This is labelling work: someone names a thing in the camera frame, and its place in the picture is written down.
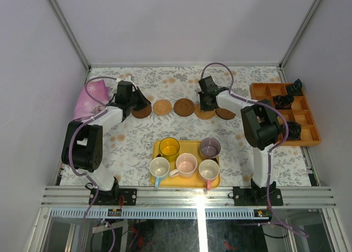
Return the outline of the pink ceramic mug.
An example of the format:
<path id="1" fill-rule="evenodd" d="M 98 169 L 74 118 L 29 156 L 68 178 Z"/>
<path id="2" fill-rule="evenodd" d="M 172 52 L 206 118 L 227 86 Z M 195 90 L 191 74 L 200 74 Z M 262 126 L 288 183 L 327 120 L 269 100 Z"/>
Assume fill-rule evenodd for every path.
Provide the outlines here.
<path id="1" fill-rule="evenodd" d="M 170 177 L 180 176 L 190 178 L 197 169 L 197 159 L 190 153 L 183 153 L 178 156 L 175 162 L 175 169 L 169 173 Z"/>

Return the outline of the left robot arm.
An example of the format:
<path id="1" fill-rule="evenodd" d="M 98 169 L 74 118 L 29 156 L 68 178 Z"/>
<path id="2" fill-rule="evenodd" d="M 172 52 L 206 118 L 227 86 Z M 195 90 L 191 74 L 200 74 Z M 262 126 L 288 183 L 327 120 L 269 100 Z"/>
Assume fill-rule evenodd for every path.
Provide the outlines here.
<path id="1" fill-rule="evenodd" d="M 102 191 L 101 198 L 109 205 L 120 200 L 116 179 L 101 166 L 103 135 L 127 119 L 132 111 L 141 111 L 151 102 L 131 80 L 118 80 L 112 98 L 104 77 L 86 83 L 68 124 L 62 150 L 62 162 L 78 177 L 86 177 L 93 188 Z"/>

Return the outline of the white mug pink handle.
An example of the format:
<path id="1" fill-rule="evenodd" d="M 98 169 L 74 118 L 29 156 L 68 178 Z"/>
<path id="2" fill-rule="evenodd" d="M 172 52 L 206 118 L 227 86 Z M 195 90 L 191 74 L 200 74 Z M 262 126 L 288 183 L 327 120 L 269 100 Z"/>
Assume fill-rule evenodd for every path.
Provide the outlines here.
<path id="1" fill-rule="evenodd" d="M 207 191 L 211 190 L 211 183 L 220 174 L 219 165 L 214 160 L 204 160 L 199 165 L 199 175 Z"/>

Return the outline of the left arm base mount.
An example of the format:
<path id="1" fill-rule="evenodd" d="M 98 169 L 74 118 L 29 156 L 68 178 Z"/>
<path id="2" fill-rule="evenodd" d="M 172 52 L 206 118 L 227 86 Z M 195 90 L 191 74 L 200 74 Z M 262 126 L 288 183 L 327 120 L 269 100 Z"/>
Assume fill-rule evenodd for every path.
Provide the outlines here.
<path id="1" fill-rule="evenodd" d="M 87 183 L 85 188 L 90 191 L 89 204 L 102 206 L 135 206 L 138 190 L 134 188 L 120 188 L 115 184 L 110 191 L 99 190 L 97 198 L 96 189 L 91 183 Z"/>

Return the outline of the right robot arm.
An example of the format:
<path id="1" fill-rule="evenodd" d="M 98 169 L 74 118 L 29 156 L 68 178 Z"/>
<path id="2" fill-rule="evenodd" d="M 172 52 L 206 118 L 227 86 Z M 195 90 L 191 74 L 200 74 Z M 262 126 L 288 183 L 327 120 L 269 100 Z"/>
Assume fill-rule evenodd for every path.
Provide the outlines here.
<path id="1" fill-rule="evenodd" d="M 219 87 L 210 76 L 200 79 L 199 86 L 202 111 L 220 108 L 241 116 L 245 139 L 252 146 L 254 158 L 252 181 L 257 188 L 251 191 L 251 200 L 257 205 L 265 204 L 271 197 L 266 187 L 271 184 L 273 149 L 281 134 L 278 117 L 282 115 L 269 100 L 256 101 L 236 95 L 226 87 Z"/>

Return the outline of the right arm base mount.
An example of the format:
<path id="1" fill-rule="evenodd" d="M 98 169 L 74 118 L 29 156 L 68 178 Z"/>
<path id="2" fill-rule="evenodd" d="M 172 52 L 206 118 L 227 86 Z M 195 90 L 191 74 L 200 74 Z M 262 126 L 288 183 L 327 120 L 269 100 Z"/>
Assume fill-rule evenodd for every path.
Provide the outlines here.
<path id="1" fill-rule="evenodd" d="M 281 190 L 277 188 L 276 182 L 267 187 L 259 188 L 253 181 L 251 187 L 233 187 L 233 200 L 235 206 L 268 206 L 268 200 L 272 206 L 283 206 Z"/>

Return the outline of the purple glass cup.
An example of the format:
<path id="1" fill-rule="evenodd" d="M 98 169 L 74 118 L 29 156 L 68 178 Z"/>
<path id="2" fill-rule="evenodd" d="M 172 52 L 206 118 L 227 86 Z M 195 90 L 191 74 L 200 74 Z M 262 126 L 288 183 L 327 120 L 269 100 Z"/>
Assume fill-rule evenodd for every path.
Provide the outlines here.
<path id="1" fill-rule="evenodd" d="M 199 154 L 203 160 L 217 158 L 221 152 L 221 144 L 215 138 L 205 138 L 200 142 Z"/>

